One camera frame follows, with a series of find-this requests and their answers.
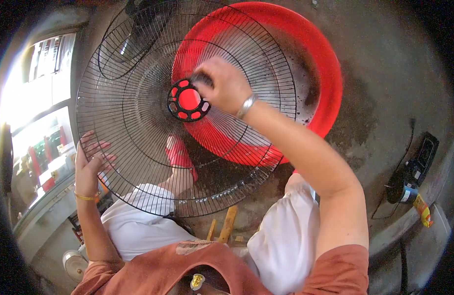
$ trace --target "hand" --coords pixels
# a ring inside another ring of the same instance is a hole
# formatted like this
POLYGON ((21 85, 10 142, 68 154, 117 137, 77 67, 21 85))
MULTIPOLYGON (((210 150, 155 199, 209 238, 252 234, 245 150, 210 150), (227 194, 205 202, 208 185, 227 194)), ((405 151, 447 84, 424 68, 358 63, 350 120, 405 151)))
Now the hand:
POLYGON ((221 57, 213 57, 202 63, 194 72, 207 74, 214 83, 211 88, 203 82, 193 82, 199 94, 211 105, 236 115, 253 91, 242 72, 221 57))
POLYGON ((92 130, 84 134, 76 151, 75 193, 83 197, 95 196, 98 187, 97 174, 111 170, 109 162, 117 158, 115 155, 103 156, 101 149, 108 149, 110 143, 105 141, 91 143, 93 137, 92 130), (92 157, 91 162, 88 162, 86 157, 92 157))

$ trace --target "black fan part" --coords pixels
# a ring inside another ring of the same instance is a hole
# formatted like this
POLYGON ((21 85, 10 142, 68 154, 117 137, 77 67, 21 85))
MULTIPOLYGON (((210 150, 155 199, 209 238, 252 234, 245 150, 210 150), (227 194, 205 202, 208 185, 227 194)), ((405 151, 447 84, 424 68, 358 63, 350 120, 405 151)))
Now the black fan part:
POLYGON ((124 18, 107 30, 78 91, 79 135, 94 130, 96 140, 112 143, 104 153, 117 155, 106 173, 108 188, 124 202, 161 216, 201 216, 238 203, 271 175, 282 155, 243 121, 215 107, 186 122, 170 113, 168 99, 176 82, 189 80, 200 63, 217 55, 242 70, 261 100, 295 119, 295 85, 283 52, 259 23, 214 1, 158 2, 124 18), (203 32, 200 24, 214 33, 193 37, 193 27, 203 32), (165 153, 170 135, 183 140, 193 162, 180 168, 182 181, 193 168, 199 180, 176 197, 159 197, 151 186, 139 185, 171 176, 165 153))

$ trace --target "red shoe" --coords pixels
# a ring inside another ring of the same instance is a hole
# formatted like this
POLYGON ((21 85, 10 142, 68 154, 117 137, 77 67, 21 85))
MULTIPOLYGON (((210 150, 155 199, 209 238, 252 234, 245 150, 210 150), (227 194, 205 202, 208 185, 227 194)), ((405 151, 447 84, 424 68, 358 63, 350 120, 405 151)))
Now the red shoe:
MULTIPOLYGON (((184 145, 181 138, 176 135, 170 135, 174 140, 174 144, 171 147, 171 150, 165 148, 166 155, 170 160, 171 165, 176 165, 178 167, 189 168, 192 167, 192 161, 189 158, 188 150, 184 145)), ((194 182, 198 180, 197 172, 194 168, 189 168, 189 172, 192 174, 192 179, 194 182)))

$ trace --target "gold bracelet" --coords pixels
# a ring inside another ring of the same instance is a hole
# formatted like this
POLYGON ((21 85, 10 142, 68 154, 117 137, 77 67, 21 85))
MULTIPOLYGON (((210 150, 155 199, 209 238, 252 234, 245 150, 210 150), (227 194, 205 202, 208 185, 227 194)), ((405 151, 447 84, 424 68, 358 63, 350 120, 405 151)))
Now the gold bracelet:
POLYGON ((74 192, 74 195, 75 195, 78 199, 81 199, 81 200, 84 200, 84 201, 94 201, 94 200, 95 200, 95 197, 84 197, 84 196, 82 196, 82 195, 77 194, 76 192, 74 192))

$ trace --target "brown shirt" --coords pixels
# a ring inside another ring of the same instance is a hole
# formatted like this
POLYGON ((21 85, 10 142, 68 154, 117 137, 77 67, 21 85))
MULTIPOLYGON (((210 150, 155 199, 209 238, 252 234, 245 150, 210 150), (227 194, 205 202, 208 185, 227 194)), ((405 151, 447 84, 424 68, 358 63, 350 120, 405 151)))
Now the brown shirt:
MULTIPOLYGON (((271 294, 227 246, 204 240, 147 252, 119 271, 109 263, 92 263, 72 294, 167 294, 186 272, 200 265, 217 270, 231 294, 271 294)), ((368 251, 346 245, 321 255, 296 294, 366 294, 367 287, 368 251)))

